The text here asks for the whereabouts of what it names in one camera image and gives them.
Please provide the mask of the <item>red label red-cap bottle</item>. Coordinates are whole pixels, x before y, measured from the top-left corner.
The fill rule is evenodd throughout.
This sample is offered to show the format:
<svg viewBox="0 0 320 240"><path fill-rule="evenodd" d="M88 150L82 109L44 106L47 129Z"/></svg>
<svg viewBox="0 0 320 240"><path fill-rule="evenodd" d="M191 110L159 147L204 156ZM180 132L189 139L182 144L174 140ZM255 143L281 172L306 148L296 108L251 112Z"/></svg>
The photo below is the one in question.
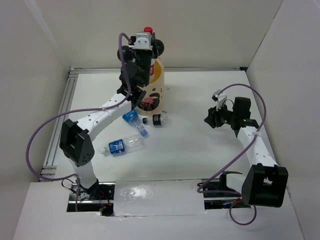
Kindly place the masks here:
<svg viewBox="0 0 320 240"><path fill-rule="evenodd" d="M146 26L143 29L144 32L150 33L150 35L153 35L153 28L151 26ZM151 84L155 77L155 63L156 60L154 58L151 59L151 65L150 65L150 74L149 74L149 83Z"/></svg>

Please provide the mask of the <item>light-blue label bottle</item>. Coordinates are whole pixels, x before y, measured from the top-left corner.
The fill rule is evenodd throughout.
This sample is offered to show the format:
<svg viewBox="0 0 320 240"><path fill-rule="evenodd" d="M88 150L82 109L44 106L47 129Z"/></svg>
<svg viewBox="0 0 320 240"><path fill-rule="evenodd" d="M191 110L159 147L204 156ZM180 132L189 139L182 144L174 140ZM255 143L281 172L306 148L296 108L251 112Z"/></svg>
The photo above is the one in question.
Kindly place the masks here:
<svg viewBox="0 0 320 240"><path fill-rule="evenodd" d="M142 137L146 137L148 132L145 130L145 127L140 120L136 110L133 108L131 111L125 113L122 118L132 127L136 128L136 130L140 133Z"/></svg>

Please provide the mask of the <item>black label small bottle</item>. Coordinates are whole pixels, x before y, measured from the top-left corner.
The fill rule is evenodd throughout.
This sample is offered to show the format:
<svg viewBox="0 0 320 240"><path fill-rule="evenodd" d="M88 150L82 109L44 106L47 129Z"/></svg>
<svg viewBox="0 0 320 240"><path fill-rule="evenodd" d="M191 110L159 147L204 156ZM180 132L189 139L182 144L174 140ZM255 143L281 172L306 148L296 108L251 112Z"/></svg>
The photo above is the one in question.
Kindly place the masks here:
<svg viewBox="0 0 320 240"><path fill-rule="evenodd" d="M162 112L143 117L142 124L154 128L163 128L171 126L172 120L169 118L167 113Z"/></svg>

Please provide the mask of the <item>dark-blue label bottle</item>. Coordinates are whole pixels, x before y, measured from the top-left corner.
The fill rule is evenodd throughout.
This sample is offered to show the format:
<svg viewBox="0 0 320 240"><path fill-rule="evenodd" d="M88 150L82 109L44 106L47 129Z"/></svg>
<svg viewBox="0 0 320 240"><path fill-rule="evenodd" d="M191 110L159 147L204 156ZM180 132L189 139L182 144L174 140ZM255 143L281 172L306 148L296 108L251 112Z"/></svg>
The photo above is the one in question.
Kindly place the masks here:
<svg viewBox="0 0 320 240"><path fill-rule="evenodd" d="M140 151L144 148L143 138L137 134L109 142L100 149L100 153L104 156L118 156Z"/></svg>

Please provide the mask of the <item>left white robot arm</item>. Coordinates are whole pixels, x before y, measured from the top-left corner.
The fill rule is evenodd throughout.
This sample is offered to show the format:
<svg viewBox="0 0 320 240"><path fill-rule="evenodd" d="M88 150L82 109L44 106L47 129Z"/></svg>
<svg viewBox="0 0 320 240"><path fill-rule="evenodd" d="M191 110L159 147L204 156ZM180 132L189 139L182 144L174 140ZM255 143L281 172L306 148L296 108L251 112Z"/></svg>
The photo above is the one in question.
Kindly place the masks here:
<svg viewBox="0 0 320 240"><path fill-rule="evenodd" d="M81 194L88 200L97 197L99 180L91 163L95 150L93 141L113 121L141 104L146 95L142 88L149 85L152 60L161 56L164 47L136 49L120 46L117 57L121 61L121 86L104 105L76 121L67 119L61 127L59 147L70 160L78 177Z"/></svg>

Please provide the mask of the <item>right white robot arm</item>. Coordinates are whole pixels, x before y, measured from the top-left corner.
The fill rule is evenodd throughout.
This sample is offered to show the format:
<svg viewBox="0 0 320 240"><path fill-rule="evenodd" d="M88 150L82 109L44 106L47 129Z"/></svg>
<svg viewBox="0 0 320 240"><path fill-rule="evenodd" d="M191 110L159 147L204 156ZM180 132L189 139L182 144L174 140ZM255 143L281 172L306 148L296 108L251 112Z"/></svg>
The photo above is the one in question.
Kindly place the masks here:
<svg viewBox="0 0 320 240"><path fill-rule="evenodd" d="M262 140L259 125L251 118L251 100L236 97L232 110L228 110L225 94L212 98L216 106L208 110L204 121L212 128L229 125L242 146L247 148L245 154L250 166L246 175L224 172L218 184L220 194L230 196L236 191L246 205L281 207L289 173L276 163Z"/></svg>

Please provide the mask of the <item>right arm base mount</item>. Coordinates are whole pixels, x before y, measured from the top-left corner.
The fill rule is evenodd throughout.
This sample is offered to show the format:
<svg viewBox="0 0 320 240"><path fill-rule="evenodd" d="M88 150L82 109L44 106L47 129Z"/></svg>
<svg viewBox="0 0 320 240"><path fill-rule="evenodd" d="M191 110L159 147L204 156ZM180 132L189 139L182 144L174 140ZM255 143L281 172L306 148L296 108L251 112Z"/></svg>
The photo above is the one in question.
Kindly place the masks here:
<svg viewBox="0 0 320 240"><path fill-rule="evenodd" d="M205 210L229 209L233 203L242 200L236 190L227 186L227 177L244 177L242 173L236 171L224 171L218 178L208 183L202 191Z"/></svg>

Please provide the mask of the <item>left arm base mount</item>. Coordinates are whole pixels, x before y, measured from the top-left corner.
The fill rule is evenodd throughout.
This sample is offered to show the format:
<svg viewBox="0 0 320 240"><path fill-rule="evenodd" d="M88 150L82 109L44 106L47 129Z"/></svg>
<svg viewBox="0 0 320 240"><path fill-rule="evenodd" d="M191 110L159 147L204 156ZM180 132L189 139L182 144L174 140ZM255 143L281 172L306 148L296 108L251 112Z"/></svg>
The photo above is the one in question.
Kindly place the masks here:
<svg viewBox="0 0 320 240"><path fill-rule="evenodd" d="M114 216L115 185L115 182L101 182L98 192L93 196L89 196L83 190L77 195L75 183L65 186L64 188L69 190L66 211L68 213L76 212L77 205L77 212L97 212L104 217Z"/></svg>

